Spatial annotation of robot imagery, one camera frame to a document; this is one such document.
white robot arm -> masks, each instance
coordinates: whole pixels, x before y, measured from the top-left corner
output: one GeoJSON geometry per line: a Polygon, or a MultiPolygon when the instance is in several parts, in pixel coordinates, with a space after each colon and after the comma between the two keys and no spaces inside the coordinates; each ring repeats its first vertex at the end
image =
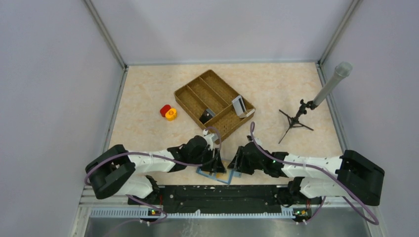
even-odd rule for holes
{"type": "Polygon", "coordinates": [[[348,192],[328,175],[310,166],[317,166],[335,177],[364,204],[379,205],[384,170],[359,153],[347,150],[342,156],[313,158],[287,152],[270,153],[262,149],[275,159],[285,163],[302,164],[302,166],[282,164],[263,154],[256,147],[251,136],[248,136],[248,139],[250,142],[238,148],[228,167],[246,174],[253,174],[258,169],[272,177],[294,178],[279,197],[284,205],[305,203],[307,199],[316,197],[349,196],[348,192]]]}
{"type": "Polygon", "coordinates": [[[123,145],[113,146],[85,169],[96,197],[133,195],[141,199],[153,198],[150,195],[159,188],[151,176],[143,175],[147,172],[175,172],[183,170],[186,165],[216,171],[214,164],[219,152],[215,141],[218,136],[207,130],[203,134],[190,139],[187,144],[158,152],[131,152],[123,145]]]}

gray wall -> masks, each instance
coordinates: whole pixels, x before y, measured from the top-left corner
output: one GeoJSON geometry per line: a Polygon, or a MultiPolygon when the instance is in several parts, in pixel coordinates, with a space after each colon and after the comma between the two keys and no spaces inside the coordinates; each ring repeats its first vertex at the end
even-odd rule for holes
{"type": "Polygon", "coordinates": [[[81,0],[0,3],[0,236],[68,236],[122,74],[81,0]]]}
{"type": "Polygon", "coordinates": [[[334,91],[351,148],[385,170],[380,210],[391,236],[417,236],[419,1],[364,1],[330,59],[354,69],[334,91]]]}
{"type": "Polygon", "coordinates": [[[351,0],[93,0],[128,64],[318,60],[351,0]]]}

beige floor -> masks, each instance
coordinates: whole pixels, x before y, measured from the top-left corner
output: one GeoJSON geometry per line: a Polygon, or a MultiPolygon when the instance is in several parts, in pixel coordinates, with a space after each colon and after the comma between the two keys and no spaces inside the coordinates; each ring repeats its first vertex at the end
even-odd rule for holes
{"type": "MultiPolygon", "coordinates": [[[[285,151],[302,156],[341,155],[335,128],[327,103],[308,111],[300,121],[314,129],[292,129],[280,145],[288,122],[278,109],[294,116],[299,101],[312,100],[321,89],[314,63],[275,64],[208,64],[130,67],[121,98],[111,143],[123,144],[131,151],[157,151],[186,143],[201,129],[176,103],[174,91],[208,69],[212,69],[256,108],[251,121],[255,135],[264,149],[285,151]],[[170,104],[178,110],[174,121],[161,117],[159,110],[170,104]]],[[[223,141],[221,155],[232,159],[240,145],[247,143],[250,121],[223,141]]],[[[221,185],[196,174],[188,167],[176,173],[151,173],[159,185],[221,185]]],[[[284,184],[286,178],[272,178],[262,171],[233,178],[232,184],[284,184]]]]}

black tripod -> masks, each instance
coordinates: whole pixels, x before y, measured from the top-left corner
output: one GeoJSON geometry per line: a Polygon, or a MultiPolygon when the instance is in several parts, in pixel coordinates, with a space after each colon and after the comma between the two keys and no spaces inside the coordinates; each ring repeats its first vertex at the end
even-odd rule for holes
{"type": "Polygon", "coordinates": [[[287,115],[284,111],[282,111],[282,110],[279,110],[279,112],[281,112],[282,114],[284,114],[285,116],[287,116],[287,119],[288,119],[288,124],[290,125],[289,127],[288,127],[288,129],[287,129],[287,131],[285,132],[285,134],[284,134],[284,136],[279,140],[279,142],[278,142],[278,144],[280,144],[281,142],[282,142],[282,139],[285,137],[285,135],[288,133],[288,131],[291,129],[291,128],[295,128],[295,127],[305,127],[305,128],[307,128],[307,129],[309,129],[309,130],[311,130],[311,131],[314,131],[314,129],[313,128],[311,128],[311,127],[308,127],[308,126],[306,126],[306,125],[304,125],[304,124],[302,124],[302,123],[300,123],[300,121],[298,120],[298,118],[301,116],[301,115],[306,115],[307,114],[307,110],[306,110],[306,108],[310,108],[311,110],[313,110],[313,109],[315,109],[317,106],[315,105],[315,104],[313,104],[313,101],[309,101],[309,102],[307,102],[307,104],[306,103],[304,103],[304,100],[301,100],[300,101],[300,108],[298,109],[298,112],[297,112],[297,114],[295,115],[295,117],[290,117],[289,115],[287,115]]]}

gray tube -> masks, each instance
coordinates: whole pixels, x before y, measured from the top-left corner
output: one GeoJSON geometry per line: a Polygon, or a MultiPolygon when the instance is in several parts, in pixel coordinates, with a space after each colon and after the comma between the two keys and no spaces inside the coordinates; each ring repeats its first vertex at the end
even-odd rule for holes
{"type": "Polygon", "coordinates": [[[325,86],[317,94],[316,98],[313,100],[313,104],[319,106],[321,102],[326,98],[327,95],[337,86],[337,84],[349,76],[352,71],[352,65],[348,62],[341,62],[335,67],[335,72],[333,76],[328,80],[325,86]]]}

